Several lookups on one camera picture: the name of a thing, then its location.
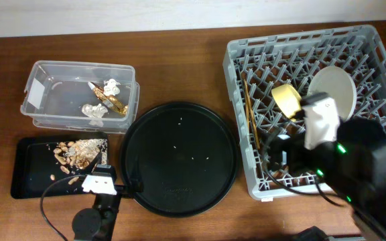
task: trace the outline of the food scrap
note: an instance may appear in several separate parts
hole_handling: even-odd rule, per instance
[[[68,170],[68,168],[66,168],[65,166],[60,166],[60,169],[65,172],[66,174],[69,174],[70,173],[70,170]]]
[[[53,150],[54,157],[61,164],[60,169],[66,174],[75,174],[76,170],[84,169],[102,152],[101,164],[107,164],[107,140],[89,139],[58,143]]]
[[[74,178],[72,178],[72,179],[68,182],[68,184],[69,184],[69,185],[72,185],[74,182],[76,182],[76,181],[78,180],[78,178],[79,178],[79,177],[74,177]]]

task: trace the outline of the green light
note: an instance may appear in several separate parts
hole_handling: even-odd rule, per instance
[[[346,153],[346,149],[345,149],[341,144],[338,144],[338,150],[339,150],[342,154],[345,154],[345,153]]]
[[[316,170],[316,173],[317,173],[320,177],[324,177],[324,173],[323,173],[321,170],[317,169],[317,170]]]

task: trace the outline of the chopstick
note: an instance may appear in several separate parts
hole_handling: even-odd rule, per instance
[[[253,107],[251,106],[251,99],[249,98],[248,85],[247,85],[247,81],[245,81],[245,79],[243,79],[243,82],[244,82],[244,89],[245,89],[245,110],[246,110],[245,115],[247,117],[247,125],[248,125],[247,130],[249,131],[249,116],[248,116],[248,112],[249,112],[249,114],[251,116],[251,123],[253,123],[253,133],[254,133],[255,145],[257,147],[257,150],[260,150],[259,136],[257,134],[257,127],[255,126],[254,112],[252,109]]]

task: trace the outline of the black round tray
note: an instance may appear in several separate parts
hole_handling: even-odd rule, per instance
[[[187,102],[158,106],[132,124],[121,148],[125,185],[142,183],[135,200],[169,217],[216,205],[235,179],[239,152],[224,121]]]

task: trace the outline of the gray dish rack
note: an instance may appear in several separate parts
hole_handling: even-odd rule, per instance
[[[301,96],[305,96],[314,75],[327,66],[344,69],[355,82],[357,105],[352,118],[374,119],[386,131],[386,51],[373,26],[254,37],[228,43],[223,68],[252,198],[266,202],[274,197],[295,194],[278,188],[263,172],[268,157],[259,158],[254,135],[247,130],[242,79],[248,84],[257,128],[265,133],[296,134],[305,131],[304,122],[285,123],[285,116],[271,96],[271,89],[292,84]],[[292,177],[287,169],[282,169],[273,175],[298,191],[317,192],[312,172]],[[330,190],[326,184],[321,184],[321,188]]]

